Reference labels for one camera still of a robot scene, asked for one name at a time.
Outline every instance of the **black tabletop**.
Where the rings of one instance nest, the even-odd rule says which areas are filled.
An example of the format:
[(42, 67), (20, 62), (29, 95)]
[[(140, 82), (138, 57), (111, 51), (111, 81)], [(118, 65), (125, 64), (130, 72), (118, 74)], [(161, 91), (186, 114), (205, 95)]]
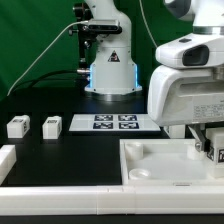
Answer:
[[(19, 90), (0, 102), (0, 146), (15, 144), (17, 162), (3, 187), (119, 185), (122, 138), (160, 138), (150, 132), (69, 132), (74, 114), (144, 114), (147, 93), (124, 102), (86, 98), (79, 88)], [(29, 115), (31, 129), (21, 140), (8, 139), (6, 124), (16, 115)], [(58, 140), (43, 140), (42, 124), (59, 115), (63, 131)], [(223, 215), (12, 216), (11, 223), (223, 223)]]

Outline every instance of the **cable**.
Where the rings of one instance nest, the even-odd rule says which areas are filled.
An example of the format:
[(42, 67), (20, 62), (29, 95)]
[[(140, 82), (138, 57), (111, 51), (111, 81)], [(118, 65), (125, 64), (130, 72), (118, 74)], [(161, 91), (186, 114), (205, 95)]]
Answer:
[(68, 73), (71, 73), (71, 74), (73, 73), (74, 74), (74, 73), (77, 73), (77, 72), (74, 71), (74, 70), (60, 70), (60, 71), (49, 72), (49, 73), (47, 73), (45, 75), (42, 75), (41, 77), (33, 80), (33, 82), (28, 86), (28, 88), (33, 87), (34, 85), (36, 85), (36, 83), (38, 83), (39, 81), (41, 81), (41, 80), (43, 80), (43, 79), (45, 79), (49, 76), (60, 75), (60, 74), (68, 74)]
[(142, 0), (139, 0), (139, 4), (140, 4), (140, 8), (141, 8), (142, 18), (143, 18), (143, 21), (145, 23), (145, 27), (146, 27), (146, 29), (148, 31), (149, 37), (151, 38), (152, 43), (154, 44), (154, 46), (157, 48), (158, 46), (157, 46), (157, 44), (156, 44), (156, 42), (154, 40), (154, 37), (152, 35), (152, 32), (151, 32), (151, 30), (150, 30), (150, 28), (148, 26), (147, 20), (145, 18), (145, 12), (144, 12), (144, 9), (143, 9)]
[[(84, 79), (84, 78), (60, 78), (60, 79), (56, 79), (56, 78), (53, 78), (53, 79), (42, 79), (42, 80), (39, 80), (38, 82), (43, 82), (43, 81), (75, 81), (75, 80), (86, 80), (86, 79)], [(15, 92), (16, 91), (16, 89), (18, 89), (20, 86), (22, 86), (22, 85), (25, 85), (25, 84), (27, 84), (27, 83), (30, 83), (30, 82), (34, 82), (34, 81), (36, 81), (36, 79), (32, 79), (32, 80), (29, 80), (29, 81), (24, 81), (24, 82), (21, 82), (21, 83), (19, 83), (18, 85), (16, 85), (16, 86), (14, 86), (14, 88), (12, 89), (12, 92)]]
[(66, 28), (64, 28), (61, 33), (51, 42), (51, 44), (40, 54), (39, 57), (37, 57), (37, 59), (28, 67), (28, 69), (13, 83), (13, 85), (11, 86), (11, 88), (8, 91), (7, 96), (10, 95), (12, 89), (14, 88), (14, 86), (30, 71), (31, 68), (33, 68), (33, 66), (42, 58), (42, 56), (54, 45), (54, 43), (62, 36), (62, 34), (71, 26), (77, 25), (77, 24), (85, 24), (88, 23), (88, 21), (82, 21), (82, 22), (75, 22), (75, 23), (71, 23), (70, 25), (68, 25)]

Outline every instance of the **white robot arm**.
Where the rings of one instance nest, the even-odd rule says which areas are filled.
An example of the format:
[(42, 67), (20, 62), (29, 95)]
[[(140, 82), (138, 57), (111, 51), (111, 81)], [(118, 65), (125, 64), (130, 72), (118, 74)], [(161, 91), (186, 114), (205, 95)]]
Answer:
[(224, 2), (164, 3), (178, 18), (195, 18), (194, 33), (157, 49), (163, 65), (151, 78), (148, 113), (160, 126), (223, 121)]
[(95, 25), (118, 21), (120, 34), (98, 35), (96, 59), (90, 67), (90, 84), (85, 91), (105, 100), (122, 100), (142, 90), (137, 65), (131, 59), (131, 21), (114, 5), (114, 0), (85, 0)]

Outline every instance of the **black cable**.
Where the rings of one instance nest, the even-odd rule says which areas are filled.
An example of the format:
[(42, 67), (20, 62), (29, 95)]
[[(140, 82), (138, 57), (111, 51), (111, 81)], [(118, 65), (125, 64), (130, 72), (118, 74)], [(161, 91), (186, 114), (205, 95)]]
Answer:
[[(84, 80), (83, 78), (71, 78), (71, 79), (43, 79), (43, 80), (39, 80), (39, 82), (43, 82), (43, 81), (75, 81), (75, 80)], [(16, 91), (16, 89), (18, 89), (20, 86), (22, 86), (22, 85), (25, 85), (26, 83), (30, 83), (30, 82), (34, 82), (34, 81), (36, 81), (36, 79), (33, 79), (33, 80), (29, 80), (29, 81), (24, 81), (24, 82), (22, 82), (22, 83), (19, 83), (18, 85), (16, 85), (14, 88), (13, 88), (13, 90), (12, 90), (12, 92), (15, 92)]]
[(68, 74), (68, 73), (71, 73), (71, 74), (77, 74), (76, 71), (74, 70), (59, 70), (59, 71), (54, 71), (54, 72), (49, 72), (45, 75), (42, 75), (40, 76), (39, 78), (37, 78), (36, 80), (34, 80), (29, 86), (28, 88), (31, 88), (33, 87), (34, 85), (36, 85), (39, 81), (47, 78), (47, 77), (50, 77), (50, 76), (54, 76), (54, 75), (61, 75), (61, 74)]

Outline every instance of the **green wall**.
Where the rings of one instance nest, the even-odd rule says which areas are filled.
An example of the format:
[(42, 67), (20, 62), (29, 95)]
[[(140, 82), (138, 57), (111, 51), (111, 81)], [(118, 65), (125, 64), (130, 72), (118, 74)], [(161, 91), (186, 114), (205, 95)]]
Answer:
[[(75, 21), (72, 6), (81, 1), (0, 0), (0, 99), (5, 97), (13, 82), (61, 30)], [(162, 0), (142, 0), (142, 2), (158, 45), (191, 32), (191, 23), (176, 20), (164, 8)], [(115, 4), (132, 20), (132, 57), (139, 65), (140, 84), (147, 86), (158, 63), (154, 57), (155, 48), (143, 24), (139, 1), (115, 0)], [(77, 67), (77, 46), (77, 37), (69, 37), (66, 33), (24, 80), (36, 78), (50, 71), (75, 69)], [(62, 83), (52, 82), (50, 85), (58, 86)]]

